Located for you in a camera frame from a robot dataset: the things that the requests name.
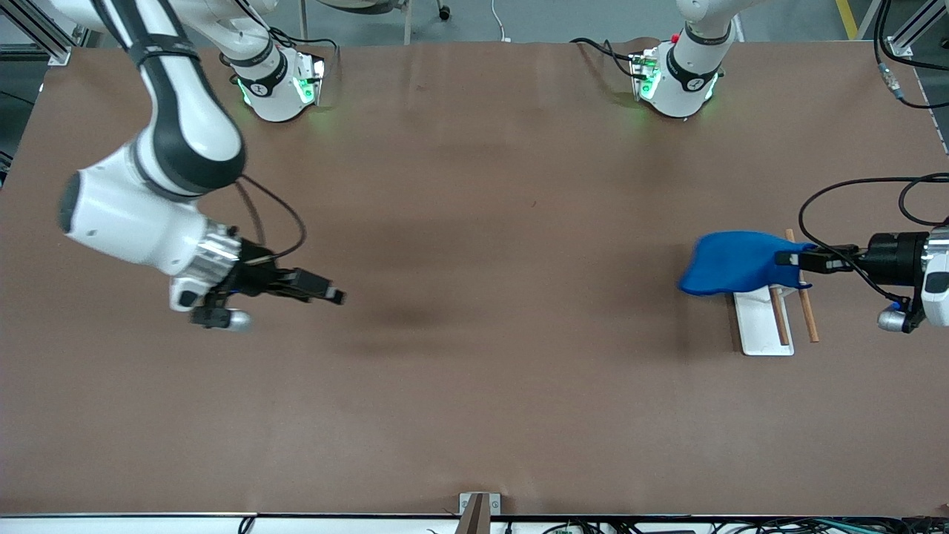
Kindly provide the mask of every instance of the table surface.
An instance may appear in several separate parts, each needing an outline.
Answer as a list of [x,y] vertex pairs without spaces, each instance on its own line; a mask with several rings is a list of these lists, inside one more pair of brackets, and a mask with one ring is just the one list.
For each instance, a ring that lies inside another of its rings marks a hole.
[[[797,354],[752,358],[728,298],[676,290],[705,233],[782,235],[824,185],[945,169],[869,44],[736,45],[687,122],[574,45],[347,48],[327,107],[286,124],[203,57],[247,172],[307,221],[284,265],[350,299],[239,297],[254,332],[206,332],[168,310],[161,273],[65,238],[65,180],[150,113],[120,52],[76,50],[0,195],[0,511],[440,512],[469,490],[509,513],[949,500],[946,332],[884,333],[859,278],[813,276],[821,342],[789,301]],[[834,243],[915,229],[898,190],[835,193],[810,226]],[[945,215],[936,186],[911,203]],[[292,243],[258,205],[269,244]],[[232,189],[201,208],[251,228]]]

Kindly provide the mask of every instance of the connector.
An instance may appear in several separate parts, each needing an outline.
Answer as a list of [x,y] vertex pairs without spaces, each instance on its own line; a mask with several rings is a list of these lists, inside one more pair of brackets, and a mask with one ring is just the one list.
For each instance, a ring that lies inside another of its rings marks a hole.
[[900,81],[896,79],[896,75],[884,63],[880,63],[877,67],[880,69],[880,76],[883,77],[886,88],[893,93],[897,100],[902,100],[902,89],[900,89]]

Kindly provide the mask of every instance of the white tray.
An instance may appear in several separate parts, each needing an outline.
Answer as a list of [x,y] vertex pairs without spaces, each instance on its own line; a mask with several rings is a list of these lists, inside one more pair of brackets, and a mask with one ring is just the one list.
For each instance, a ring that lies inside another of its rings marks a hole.
[[791,324],[788,323],[788,308],[784,304],[784,296],[790,293],[793,293],[793,290],[786,288],[782,288],[779,293],[789,345],[781,345],[777,324],[774,322],[771,292],[768,291],[767,286],[748,293],[734,294],[742,352],[748,356],[794,355],[794,340],[791,337]]

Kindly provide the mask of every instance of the wooden chopstick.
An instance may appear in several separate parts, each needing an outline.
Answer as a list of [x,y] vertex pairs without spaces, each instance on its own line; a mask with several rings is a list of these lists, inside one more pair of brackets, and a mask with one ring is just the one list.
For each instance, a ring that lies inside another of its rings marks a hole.
[[781,340],[781,346],[787,347],[791,344],[788,336],[787,323],[784,322],[784,309],[781,308],[781,292],[776,287],[769,287],[768,293],[772,298],[772,311],[774,312],[774,323],[777,325],[777,337]]
[[[790,228],[785,230],[784,238],[788,241],[794,242],[794,231]],[[801,273],[800,278],[798,279],[803,284],[804,273]],[[810,338],[810,342],[818,343],[820,342],[821,338],[817,335],[817,321],[814,320],[814,311],[810,307],[810,295],[808,294],[808,290],[797,290],[797,294],[801,297],[801,309],[804,310],[804,324],[808,326],[808,337]]]

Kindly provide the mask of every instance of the black cable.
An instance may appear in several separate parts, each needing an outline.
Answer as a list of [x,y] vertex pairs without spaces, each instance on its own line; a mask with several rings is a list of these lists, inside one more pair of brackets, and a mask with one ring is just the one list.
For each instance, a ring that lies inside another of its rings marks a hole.
[[256,522],[256,520],[257,518],[253,516],[245,517],[244,519],[240,520],[240,525],[237,527],[237,534],[248,534],[251,532],[253,524]]
[[[880,3],[880,6],[877,8],[877,20],[875,21],[873,27],[873,56],[877,60],[877,64],[880,65],[883,63],[883,59],[880,56],[881,50],[883,54],[892,61],[903,65],[909,65],[911,67],[917,68],[931,68],[934,70],[949,70],[949,67],[934,65],[931,63],[924,63],[919,61],[908,60],[894,54],[889,47],[886,45],[884,39],[884,29],[886,26],[886,19],[889,16],[890,7],[893,4],[893,0],[883,0]],[[900,101],[900,104],[903,104],[907,107],[913,109],[938,109],[940,107],[949,106],[949,102],[942,102],[939,104],[915,104],[907,101],[902,95],[896,95],[897,100]]]
[[[858,275],[860,275],[860,277],[864,279],[864,282],[866,282],[867,285],[869,285],[871,288],[873,288],[874,291],[876,291],[877,293],[879,293],[881,296],[885,297],[885,298],[888,299],[888,300],[892,300],[893,302],[899,303],[899,304],[901,305],[901,309],[905,310],[906,307],[907,307],[907,305],[908,305],[908,303],[909,303],[909,301],[910,301],[910,297],[908,297],[908,296],[895,295],[895,294],[893,294],[893,293],[890,293],[890,292],[884,290],[884,289],[881,288],[876,282],[874,282],[873,280],[870,279],[870,276],[866,273],[866,271],[864,271],[863,269],[861,269],[861,268],[853,261],[853,258],[847,256],[846,254],[840,252],[839,250],[836,250],[836,249],[834,249],[834,248],[831,248],[830,245],[828,245],[828,244],[824,243],[822,240],[816,238],[816,237],[814,236],[814,234],[812,234],[812,233],[810,232],[810,230],[808,230],[807,226],[806,226],[805,223],[804,223],[804,213],[805,213],[805,211],[807,211],[808,206],[810,206],[810,204],[811,204],[812,202],[814,202],[815,200],[819,199],[821,196],[825,195],[826,193],[828,193],[828,192],[830,192],[830,191],[833,191],[834,189],[839,189],[839,188],[841,188],[841,187],[846,187],[846,186],[848,186],[848,185],[857,185],[857,184],[861,184],[861,183],[909,182],[909,185],[907,185],[907,186],[903,189],[902,193],[900,194],[900,201],[899,201],[900,211],[901,211],[901,213],[903,213],[903,215],[906,216],[908,219],[910,219],[910,220],[912,220],[912,221],[914,221],[914,222],[918,222],[918,221],[921,221],[921,219],[918,219],[918,218],[913,217],[913,216],[905,209],[905,206],[904,206],[904,201],[905,201],[905,197],[906,197],[905,193],[907,193],[907,192],[909,191],[909,189],[912,188],[912,186],[914,186],[914,185],[916,185],[916,184],[918,184],[918,183],[946,183],[946,182],[949,182],[949,178],[946,178],[946,177],[949,177],[949,173],[933,173],[933,174],[929,174],[929,175],[925,175],[925,176],[921,176],[921,177],[915,177],[915,178],[910,178],[910,177],[860,178],[860,179],[857,179],[857,180],[848,180],[848,181],[841,181],[841,182],[838,182],[838,183],[834,183],[833,185],[829,185],[829,186],[825,187],[824,189],[821,189],[820,191],[814,193],[814,194],[811,195],[807,200],[805,200],[803,204],[801,204],[801,209],[797,212],[797,224],[798,224],[798,226],[801,227],[801,232],[804,234],[804,236],[805,236],[806,238],[810,239],[811,242],[813,242],[815,245],[817,245],[817,246],[819,246],[819,247],[821,247],[821,248],[823,248],[823,249],[825,249],[825,250],[831,252],[833,255],[839,257],[840,260],[841,260],[843,263],[845,263],[847,266],[849,266],[851,269],[853,269],[853,271],[854,271],[855,273],[857,273]],[[922,221],[922,222],[920,222],[920,224],[925,224],[925,225],[927,225],[927,226],[939,226],[941,223],[938,222],[938,223],[935,223],[935,224],[930,224],[930,223],[927,222],[927,221]],[[741,530],[738,530],[737,532],[733,532],[732,534],[739,534],[740,532],[741,532]]]
[[33,102],[33,101],[27,100],[27,99],[25,99],[25,98],[23,98],[23,97],[21,97],[21,96],[16,96],[16,95],[13,94],[13,93],[7,93],[7,91],[0,91],[0,95],[8,96],[8,97],[10,97],[10,98],[12,98],[12,99],[19,100],[20,102],[22,102],[22,103],[24,103],[24,104],[27,104],[27,105],[31,105],[31,106],[36,105],[36,103]]
[[[608,56],[608,55],[611,55],[611,54],[612,54],[614,57],[617,57],[616,52],[610,52],[610,51],[609,51],[608,49],[606,49],[606,47],[604,47],[603,45],[597,43],[596,41],[594,41],[594,40],[592,40],[592,39],[587,39],[586,37],[577,37],[576,39],[571,39],[570,42],[571,42],[571,43],[584,44],[584,45],[590,45],[591,47],[596,48],[600,53],[602,53],[602,54],[604,54],[604,55],[607,55],[607,56]],[[619,57],[617,57],[617,59],[625,59],[625,60],[628,60],[628,59],[629,59],[629,56],[620,55]]]
[[294,44],[312,45],[314,43],[329,43],[333,46],[333,53],[339,54],[340,46],[337,45],[336,41],[333,41],[332,39],[301,39],[300,37],[293,37],[288,35],[282,29],[274,28],[264,22],[264,20],[259,15],[255,14],[249,9],[249,6],[245,4],[245,0],[234,0],[234,3],[237,4],[237,6],[241,8],[241,10],[252,19],[252,21],[260,25],[261,28],[265,29],[274,41],[280,43],[280,45],[283,47],[293,48]]
[[609,40],[603,41],[603,44],[602,44],[602,45],[599,45],[599,44],[597,44],[595,41],[592,41],[592,40],[590,40],[590,39],[587,39],[586,37],[577,37],[576,39],[573,39],[573,40],[571,40],[570,42],[571,42],[571,43],[584,44],[584,45],[590,45],[590,46],[596,48],[597,51],[599,51],[599,52],[602,53],[603,55],[607,55],[607,56],[613,58],[613,63],[616,64],[616,68],[618,68],[618,69],[620,70],[620,72],[622,72],[622,73],[625,74],[626,76],[629,76],[630,78],[634,78],[634,79],[636,79],[636,80],[645,80],[645,79],[646,79],[646,77],[645,77],[644,75],[642,75],[642,74],[636,74],[636,73],[634,73],[634,72],[632,72],[632,71],[630,71],[630,70],[627,70],[625,67],[623,67],[623,64],[620,63],[620,60],[629,61],[629,55],[622,55],[622,54],[620,54],[620,53],[617,53],[616,50],[613,49],[613,46],[609,43]]
[[636,534],[642,534],[642,531],[636,527],[635,523],[623,523],[623,526],[625,526],[627,530],[631,530]]
[[557,526],[552,526],[551,528],[548,528],[541,534],[551,534],[553,532],[556,532],[557,530],[560,530],[561,528],[570,528],[571,525],[572,523],[564,523],[564,524],[559,524]]
[[917,224],[921,224],[923,226],[942,226],[943,224],[946,224],[946,222],[949,221],[949,219],[944,219],[941,221],[923,220],[909,213],[909,210],[906,209],[906,194],[909,193],[910,189],[919,185],[920,183],[947,183],[947,182],[949,182],[949,173],[943,173],[943,172],[928,174],[926,176],[920,176],[919,178],[916,178],[915,180],[911,181],[900,192],[900,200],[899,200],[900,213],[902,213],[902,215],[906,217],[907,219],[910,219],[913,222]]
[[244,184],[239,181],[234,182],[234,187],[237,188],[237,194],[240,195],[240,199],[247,206],[247,212],[251,216],[251,222],[253,222],[253,231],[257,234],[257,244],[266,245],[267,238],[264,236],[264,223],[260,220],[260,213],[257,211],[257,206],[254,205],[251,195],[248,194]]
[[613,57],[613,63],[616,64],[616,68],[618,68],[620,72],[636,80],[646,79],[644,74],[634,74],[632,71],[626,70],[625,67],[623,67],[623,64],[620,63],[620,58],[616,57],[618,54],[615,51],[613,51],[613,46],[609,44],[609,40],[604,40],[603,46],[606,47],[607,50],[609,50],[609,55]]
[[267,257],[267,258],[268,258],[268,259],[277,259],[277,258],[279,258],[279,257],[284,257],[284,256],[287,256],[287,255],[289,255],[289,254],[292,254],[292,253],[295,252],[297,249],[299,249],[300,247],[302,247],[303,244],[304,244],[304,242],[307,241],[307,225],[303,222],[303,219],[300,217],[300,214],[298,214],[298,213],[296,212],[296,210],[293,209],[293,207],[290,206],[285,200],[283,200],[283,199],[281,199],[280,197],[278,197],[276,194],[274,194],[272,191],[270,191],[267,187],[265,187],[262,183],[260,183],[260,182],[258,182],[257,180],[255,180],[255,179],[253,179],[253,178],[247,176],[246,174],[240,175],[240,178],[246,180],[248,183],[250,183],[251,185],[253,185],[253,186],[256,187],[257,189],[259,189],[263,194],[267,195],[268,197],[270,197],[271,199],[273,199],[275,202],[277,202],[278,204],[280,204],[285,210],[287,210],[287,213],[289,213],[290,216],[293,217],[293,220],[294,220],[294,221],[296,222],[296,224],[297,224],[297,228],[299,228],[299,230],[300,230],[300,237],[297,239],[297,242],[293,244],[293,246],[291,246],[290,248],[288,248],[287,250],[285,250],[285,251],[283,251],[283,252],[278,252],[278,253],[276,253],[276,254],[274,254],[274,255],[272,255],[272,256],[269,256],[269,257]]

